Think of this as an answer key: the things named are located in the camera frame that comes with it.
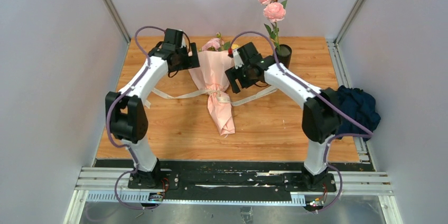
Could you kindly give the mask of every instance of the flower pot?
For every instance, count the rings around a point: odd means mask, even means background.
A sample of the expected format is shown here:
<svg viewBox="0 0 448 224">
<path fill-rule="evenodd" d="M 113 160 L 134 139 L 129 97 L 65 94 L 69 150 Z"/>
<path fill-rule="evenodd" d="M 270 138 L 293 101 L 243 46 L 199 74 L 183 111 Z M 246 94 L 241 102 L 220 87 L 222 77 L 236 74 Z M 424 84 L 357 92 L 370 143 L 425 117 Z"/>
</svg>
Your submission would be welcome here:
<svg viewBox="0 0 448 224">
<path fill-rule="evenodd" d="M 286 44 L 280 44 L 280 51 L 275 48 L 275 52 L 277 53 L 278 61 L 282 63 L 286 68 L 290 67 L 291 55 L 293 54 L 293 50 Z"/>
</svg>

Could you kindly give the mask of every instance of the dark blue cloth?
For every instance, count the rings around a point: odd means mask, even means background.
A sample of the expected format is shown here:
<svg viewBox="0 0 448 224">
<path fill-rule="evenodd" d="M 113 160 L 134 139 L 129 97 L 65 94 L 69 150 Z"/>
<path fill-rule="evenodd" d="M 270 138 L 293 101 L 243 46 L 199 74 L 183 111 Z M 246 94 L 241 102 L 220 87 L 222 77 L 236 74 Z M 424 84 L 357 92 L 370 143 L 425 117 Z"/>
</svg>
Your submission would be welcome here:
<svg viewBox="0 0 448 224">
<path fill-rule="evenodd" d="M 338 100 L 341 111 L 353 118 L 372 132 L 378 127 L 381 117 L 375 112 L 375 98 L 359 88 L 339 87 Z M 366 134 L 362 129 L 342 118 L 342 125 L 337 134 L 357 133 Z"/>
</svg>

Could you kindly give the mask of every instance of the flower bouquet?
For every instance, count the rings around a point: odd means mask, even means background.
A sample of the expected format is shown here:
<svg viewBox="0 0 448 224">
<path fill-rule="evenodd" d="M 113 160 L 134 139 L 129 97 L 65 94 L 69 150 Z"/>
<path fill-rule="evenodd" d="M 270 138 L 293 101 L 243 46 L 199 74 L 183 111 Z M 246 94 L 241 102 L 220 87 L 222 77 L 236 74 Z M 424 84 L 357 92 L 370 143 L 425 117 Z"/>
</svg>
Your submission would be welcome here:
<svg viewBox="0 0 448 224">
<path fill-rule="evenodd" d="M 228 56 L 230 42 L 224 43 L 221 33 L 208 41 L 199 51 L 198 68 L 189 69 L 191 78 L 199 90 L 209 95 L 207 108 L 220 135 L 235 133 L 230 97 L 225 93 L 230 85 L 225 71 L 234 66 Z"/>
</svg>

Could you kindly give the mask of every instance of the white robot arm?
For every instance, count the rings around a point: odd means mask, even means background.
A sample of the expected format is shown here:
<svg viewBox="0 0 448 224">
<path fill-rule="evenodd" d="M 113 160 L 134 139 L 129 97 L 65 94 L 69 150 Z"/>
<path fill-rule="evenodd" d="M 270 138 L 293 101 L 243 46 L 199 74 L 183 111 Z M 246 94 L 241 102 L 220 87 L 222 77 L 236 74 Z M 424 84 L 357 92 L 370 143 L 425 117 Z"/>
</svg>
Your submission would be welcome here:
<svg viewBox="0 0 448 224">
<path fill-rule="evenodd" d="M 233 92 L 240 92 L 236 80 L 243 88 L 262 81 L 281 90 L 302 108 L 302 129 L 309 138 L 308 153 L 302 169 L 302 182 L 309 188 L 320 185 L 327 174 L 328 141 L 341 125 L 341 118 L 314 93 L 338 106 L 336 92 L 330 88 L 323 90 L 309 84 L 280 63 L 281 70 L 273 56 L 262 58 L 252 43 L 233 50 L 231 56 L 235 60 L 235 67 L 228 69 L 226 75 Z M 300 83 L 286 74 L 294 76 Z"/>
<path fill-rule="evenodd" d="M 139 179 L 149 188 L 157 186 L 160 180 L 160 162 L 146 140 L 148 120 L 143 103 L 167 73 L 199 67 L 196 45 L 189 43 L 190 56 L 183 35 L 180 30 L 166 29 L 164 41 L 148 53 L 148 58 L 133 79 L 118 92 L 109 92 L 106 96 L 106 115 L 112 109 L 110 132 L 128 146 L 134 161 L 138 160 L 138 165 L 135 163 L 138 170 L 133 174 L 133 179 Z M 122 93 L 126 95 L 112 107 Z"/>
</svg>

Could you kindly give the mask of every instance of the wooden table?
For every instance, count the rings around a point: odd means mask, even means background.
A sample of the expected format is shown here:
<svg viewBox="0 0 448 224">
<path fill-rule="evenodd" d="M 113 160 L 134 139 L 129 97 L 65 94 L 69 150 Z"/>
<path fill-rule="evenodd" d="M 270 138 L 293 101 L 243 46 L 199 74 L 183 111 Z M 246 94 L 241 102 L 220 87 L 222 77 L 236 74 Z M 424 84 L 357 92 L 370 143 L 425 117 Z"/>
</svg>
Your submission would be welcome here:
<svg viewBox="0 0 448 224">
<path fill-rule="evenodd" d="M 162 37 L 141 37 L 139 42 L 149 51 Z M 209 37 L 191 37 L 198 48 Z M 268 43 L 257 37 L 240 37 L 237 44 L 252 41 L 265 57 L 271 54 Z M 330 54 L 324 38 L 281 38 L 281 43 L 293 49 L 290 70 L 321 88 L 337 89 Z M 141 68 L 145 56 L 132 40 L 117 89 L 127 84 Z M 157 89 L 179 96 L 196 91 L 188 71 L 180 71 L 174 78 L 163 78 Z M 233 94 L 232 101 L 241 100 L 260 91 L 252 86 Z M 233 161 L 304 161 L 308 139 L 302 131 L 302 110 L 281 91 L 247 104 L 233 107 L 236 133 L 220 136 L 207 110 L 207 95 L 190 99 L 163 99 L 151 93 L 146 109 L 149 120 L 149 143 L 158 158 L 175 160 L 233 160 Z M 113 147 L 103 133 L 98 158 L 130 158 L 123 148 Z M 348 137 L 332 144 L 329 160 L 357 162 L 358 154 L 353 139 Z"/>
</svg>

